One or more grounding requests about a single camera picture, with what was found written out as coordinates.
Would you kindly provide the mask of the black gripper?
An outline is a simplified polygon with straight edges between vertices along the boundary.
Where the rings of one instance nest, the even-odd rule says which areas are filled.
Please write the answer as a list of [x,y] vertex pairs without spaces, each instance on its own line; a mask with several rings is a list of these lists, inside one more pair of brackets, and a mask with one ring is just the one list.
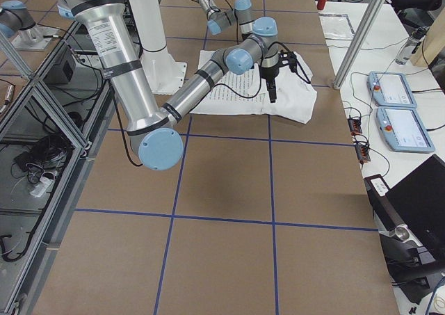
[[266,81],[266,87],[270,103],[277,100],[277,88],[275,78],[280,73],[281,67],[289,67],[292,73],[298,72],[298,58],[292,51],[278,51],[275,55],[263,60],[260,65],[260,76]]

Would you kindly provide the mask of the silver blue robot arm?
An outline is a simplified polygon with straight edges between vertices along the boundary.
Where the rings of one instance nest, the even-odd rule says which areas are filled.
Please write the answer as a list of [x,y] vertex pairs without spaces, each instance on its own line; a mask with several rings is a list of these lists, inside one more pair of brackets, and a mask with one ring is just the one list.
[[274,19],[251,19],[247,0],[236,13],[247,33],[241,44],[219,49],[184,80],[186,64],[168,52],[159,0],[58,0],[59,12],[83,24],[128,119],[131,148],[147,168],[167,170],[184,144],[175,125],[192,111],[223,76],[258,67],[269,98],[276,100],[280,68],[297,70],[296,55],[278,47]]
[[212,35],[218,35],[225,29],[237,25],[242,40],[245,40],[253,31],[254,18],[251,0],[235,0],[234,7],[228,3],[229,8],[219,8],[214,0],[195,0],[199,3],[207,16],[207,27]]

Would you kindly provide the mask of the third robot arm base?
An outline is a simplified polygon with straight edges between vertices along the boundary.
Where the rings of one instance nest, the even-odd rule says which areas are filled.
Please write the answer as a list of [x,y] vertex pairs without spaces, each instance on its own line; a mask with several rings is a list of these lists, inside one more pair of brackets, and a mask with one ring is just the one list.
[[23,2],[11,0],[1,3],[1,33],[6,38],[17,35],[12,44],[18,50],[42,51],[58,29],[38,25]]

